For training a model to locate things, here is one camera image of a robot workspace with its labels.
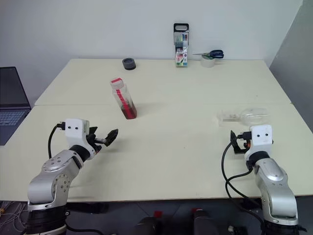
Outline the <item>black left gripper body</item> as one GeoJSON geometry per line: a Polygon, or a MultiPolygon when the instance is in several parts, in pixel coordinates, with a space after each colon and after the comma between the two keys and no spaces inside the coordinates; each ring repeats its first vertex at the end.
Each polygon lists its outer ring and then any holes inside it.
{"type": "Polygon", "coordinates": [[[102,146],[108,146],[107,140],[104,138],[97,138],[95,134],[89,134],[86,136],[88,144],[94,149],[95,154],[97,154],[101,149],[102,146]]]}

